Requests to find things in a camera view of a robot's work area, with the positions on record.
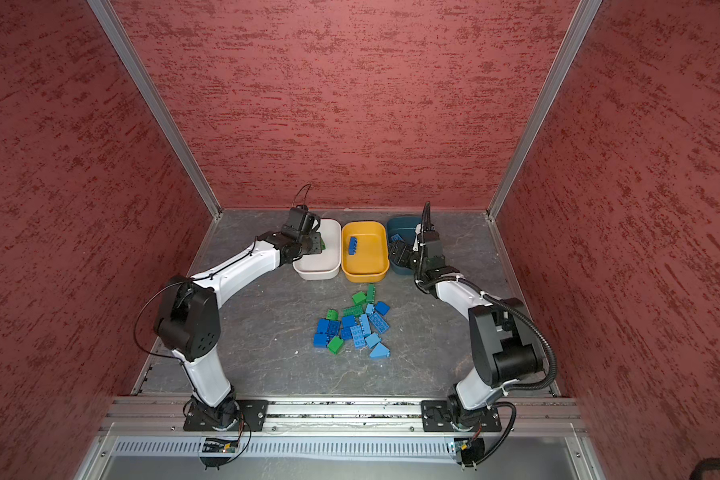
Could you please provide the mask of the green square lego brick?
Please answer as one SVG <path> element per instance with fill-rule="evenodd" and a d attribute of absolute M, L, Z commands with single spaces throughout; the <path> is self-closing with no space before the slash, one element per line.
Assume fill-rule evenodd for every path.
<path fill-rule="evenodd" d="M 356 306 L 362 306 L 368 302 L 368 297 L 365 292 L 360 291 L 352 296 L 352 300 Z"/>

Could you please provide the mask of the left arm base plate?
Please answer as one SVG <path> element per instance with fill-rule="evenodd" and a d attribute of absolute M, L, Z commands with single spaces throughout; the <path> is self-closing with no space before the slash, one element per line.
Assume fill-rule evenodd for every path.
<path fill-rule="evenodd" d="M 225 400 L 218 407 L 209 407 L 191 397 L 183 408 L 183 430 L 188 432 L 253 432 L 263 429 L 269 402 L 256 400 Z"/>

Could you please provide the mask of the white plastic bin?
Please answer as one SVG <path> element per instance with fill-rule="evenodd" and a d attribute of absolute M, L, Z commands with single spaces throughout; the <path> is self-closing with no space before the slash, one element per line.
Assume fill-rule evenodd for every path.
<path fill-rule="evenodd" d="M 325 244 L 319 254 L 306 255 L 293 264 L 297 274 L 307 281 L 330 280 L 341 269 L 341 224 L 334 219 L 323 219 L 318 232 Z"/>

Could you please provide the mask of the yellow plastic bin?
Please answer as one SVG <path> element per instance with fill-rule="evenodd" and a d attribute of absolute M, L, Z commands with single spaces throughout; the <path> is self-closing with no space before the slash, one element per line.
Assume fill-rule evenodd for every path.
<path fill-rule="evenodd" d="M 351 236 L 358 238 L 357 253 L 348 254 Z M 384 279 L 389 268 L 387 233 L 377 221 L 354 221 L 342 228 L 342 271 L 352 283 L 377 283 Z"/>

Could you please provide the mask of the dark blue lego brick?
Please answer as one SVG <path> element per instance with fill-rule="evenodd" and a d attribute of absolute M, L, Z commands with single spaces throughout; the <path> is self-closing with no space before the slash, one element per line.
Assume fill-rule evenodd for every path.
<path fill-rule="evenodd" d="M 353 256 L 357 253 L 358 243 L 359 243 L 359 241 L 358 241 L 357 237 L 355 237 L 355 236 L 350 237 L 349 245 L 348 245 L 348 254 L 350 256 Z"/>

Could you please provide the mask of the dark teal plastic bin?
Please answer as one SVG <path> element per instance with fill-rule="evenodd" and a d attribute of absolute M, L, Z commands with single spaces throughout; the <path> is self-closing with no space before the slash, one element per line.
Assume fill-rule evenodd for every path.
<path fill-rule="evenodd" d="M 416 239 L 416 228 L 420 224 L 420 217 L 415 215 L 402 215 L 390 218 L 386 223 L 387 240 L 388 240 L 388 253 L 389 245 L 392 242 L 390 237 L 394 234 L 402 236 L 403 240 L 410 246 L 413 246 Z M 413 270 L 408 269 L 397 269 L 390 263 L 391 269 L 398 275 L 411 276 Z"/>

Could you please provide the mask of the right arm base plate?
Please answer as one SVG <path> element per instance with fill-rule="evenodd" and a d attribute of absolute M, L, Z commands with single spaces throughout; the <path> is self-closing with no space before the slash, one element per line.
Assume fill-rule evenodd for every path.
<path fill-rule="evenodd" d="M 420 403 L 425 432 L 481 432 L 498 433 L 502 430 L 496 409 L 482 407 L 465 409 L 456 396 L 446 400 L 424 400 Z"/>

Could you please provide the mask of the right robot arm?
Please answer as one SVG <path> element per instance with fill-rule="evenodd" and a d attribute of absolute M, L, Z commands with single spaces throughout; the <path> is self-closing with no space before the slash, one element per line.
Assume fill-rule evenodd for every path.
<path fill-rule="evenodd" d="M 429 223 L 417 226 L 415 240 L 391 236 L 390 263 L 413 272 L 418 290 L 450 305 L 469 324 L 472 370 L 446 400 L 445 418 L 469 431 L 512 391 L 552 385 L 558 362 L 551 343 L 514 298 L 500 299 L 447 264 L 439 233 Z"/>

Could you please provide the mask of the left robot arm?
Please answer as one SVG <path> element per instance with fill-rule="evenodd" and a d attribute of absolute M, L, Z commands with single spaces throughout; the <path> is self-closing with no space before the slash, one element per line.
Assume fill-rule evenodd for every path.
<path fill-rule="evenodd" d="M 319 215 L 305 204 L 296 205 L 280 229 L 256 236 L 242 252 L 204 272 L 172 278 L 160 291 L 154 331 L 189 380 L 190 421 L 216 431 L 242 426 L 236 395 L 217 351 L 219 309 L 259 277 L 304 256 L 320 254 L 320 226 Z"/>

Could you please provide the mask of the green studded lego brick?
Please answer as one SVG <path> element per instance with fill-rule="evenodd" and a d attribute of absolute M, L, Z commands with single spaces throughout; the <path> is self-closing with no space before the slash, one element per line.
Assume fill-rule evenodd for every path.
<path fill-rule="evenodd" d="M 376 302 L 376 285 L 375 284 L 368 285 L 366 301 L 370 304 L 374 304 Z"/>

